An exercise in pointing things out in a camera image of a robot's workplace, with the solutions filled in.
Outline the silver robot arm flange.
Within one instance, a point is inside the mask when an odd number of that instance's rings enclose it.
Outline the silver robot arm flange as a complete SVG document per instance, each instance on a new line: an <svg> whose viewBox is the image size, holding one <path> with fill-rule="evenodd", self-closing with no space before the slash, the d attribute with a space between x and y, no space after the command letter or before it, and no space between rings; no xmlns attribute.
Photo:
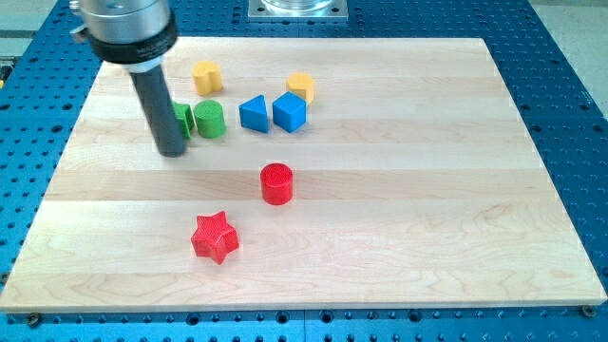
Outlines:
<svg viewBox="0 0 608 342"><path fill-rule="evenodd" d="M89 42L101 60L131 73L158 67L177 42L167 0L72 0L69 8L83 20L70 32L73 39Z"/></svg>

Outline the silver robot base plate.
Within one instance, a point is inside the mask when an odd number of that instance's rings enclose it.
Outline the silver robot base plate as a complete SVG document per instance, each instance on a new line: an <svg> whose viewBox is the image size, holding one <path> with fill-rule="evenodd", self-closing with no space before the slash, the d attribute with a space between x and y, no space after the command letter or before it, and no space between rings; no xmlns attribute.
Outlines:
<svg viewBox="0 0 608 342"><path fill-rule="evenodd" d="M248 18L255 21L278 19L347 19L347 0L249 0Z"/></svg>

